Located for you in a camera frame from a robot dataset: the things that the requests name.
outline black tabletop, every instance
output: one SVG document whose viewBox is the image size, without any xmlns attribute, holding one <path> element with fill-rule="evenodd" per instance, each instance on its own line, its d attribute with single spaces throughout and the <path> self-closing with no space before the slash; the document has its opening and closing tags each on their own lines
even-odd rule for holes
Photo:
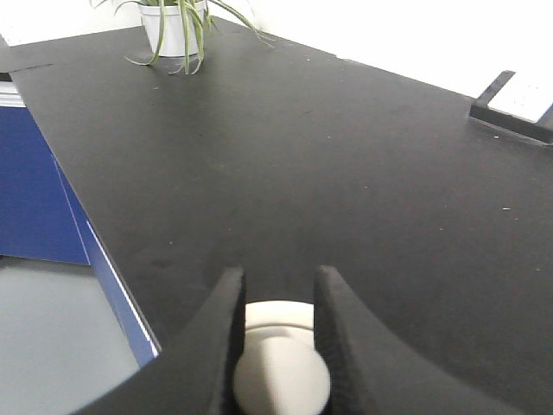
<svg viewBox="0 0 553 415">
<path fill-rule="evenodd" d="M 550 413 L 550 148 L 468 97 L 220 28 L 194 76 L 126 61 L 140 28 L 0 54 L 158 341 L 225 266 L 249 301 L 309 302 L 330 264 L 419 353 Z"/>
</svg>

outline white cylindrical object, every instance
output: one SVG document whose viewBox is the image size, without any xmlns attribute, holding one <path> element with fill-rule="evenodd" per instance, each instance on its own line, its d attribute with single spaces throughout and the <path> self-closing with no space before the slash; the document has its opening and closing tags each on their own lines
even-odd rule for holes
<svg viewBox="0 0 553 415">
<path fill-rule="evenodd" d="M 246 415 L 319 415 L 330 396 L 330 374 L 310 346 L 268 337 L 245 346 L 233 387 Z"/>
<path fill-rule="evenodd" d="M 292 301 L 245 307 L 245 350 L 233 380 L 246 415 L 319 415 L 330 374 L 313 342 L 313 304 Z"/>
<path fill-rule="evenodd" d="M 196 10 L 200 15 L 201 21 L 204 21 L 206 10 L 206 0 L 201 0 L 196 4 Z M 149 45 L 152 52 L 156 51 L 159 41 L 159 25 L 161 21 L 161 9 L 159 6 L 139 5 L 142 14 L 144 28 L 148 36 Z M 198 53 L 198 42 L 194 32 L 194 23 L 192 18 L 187 16 L 189 22 L 189 44 L 188 55 Z M 165 27 L 163 30 L 163 42 L 160 50 L 160 56 L 182 57 L 185 55 L 184 28 L 182 27 L 181 11 L 179 6 L 165 7 Z"/>
</svg>

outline potted plant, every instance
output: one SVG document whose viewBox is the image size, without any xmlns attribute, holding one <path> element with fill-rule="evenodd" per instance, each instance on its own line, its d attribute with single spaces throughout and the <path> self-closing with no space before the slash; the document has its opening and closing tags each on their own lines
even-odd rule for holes
<svg viewBox="0 0 553 415">
<path fill-rule="evenodd" d="M 93 7 L 96 8 L 106 1 L 101 0 Z M 236 16 L 262 42 L 267 39 L 244 15 L 223 0 L 127 0 L 119 4 L 115 12 L 127 3 L 138 4 L 153 56 L 143 62 L 126 59 L 137 65 L 151 65 L 162 56 L 181 57 L 181 65 L 171 74 L 182 69 L 186 74 L 198 72 L 205 57 L 205 33 L 212 26 L 216 27 L 209 14 L 208 2 Z M 190 71 L 192 55 L 197 55 L 197 64 Z"/>
</svg>

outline white flower pot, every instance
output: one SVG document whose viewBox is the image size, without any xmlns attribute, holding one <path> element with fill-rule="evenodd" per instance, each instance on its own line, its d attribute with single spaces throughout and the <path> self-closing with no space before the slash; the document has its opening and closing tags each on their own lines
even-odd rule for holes
<svg viewBox="0 0 553 415">
<path fill-rule="evenodd" d="M 159 23 L 161 20 L 161 10 L 158 6 L 144 6 L 139 5 L 140 13 L 142 14 L 142 20 L 144 27 L 146 28 L 146 35 L 148 36 L 149 45 L 152 48 L 152 52 L 156 51 L 157 42 L 159 40 Z M 201 21 L 204 20 L 204 14 L 206 10 L 206 0 L 202 0 L 196 3 L 196 10 L 200 15 Z M 191 17 L 187 16 L 190 27 L 190 36 L 188 41 L 188 54 L 198 53 L 198 42 L 194 33 L 194 24 Z M 163 30 L 163 43 L 160 51 L 160 56 L 181 57 L 185 54 L 184 48 L 184 31 L 182 28 L 182 18 L 179 6 L 166 6 L 165 7 L 165 28 Z"/>
</svg>

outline gray floor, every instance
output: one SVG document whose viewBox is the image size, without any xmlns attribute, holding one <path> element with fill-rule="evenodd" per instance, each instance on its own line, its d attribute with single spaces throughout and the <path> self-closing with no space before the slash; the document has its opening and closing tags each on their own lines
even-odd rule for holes
<svg viewBox="0 0 553 415">
<path fill-rule="evenodd" d="M 89 267 L 0 260 L 0 414 L 68 413 L 136 370 Z"/>
</svg>

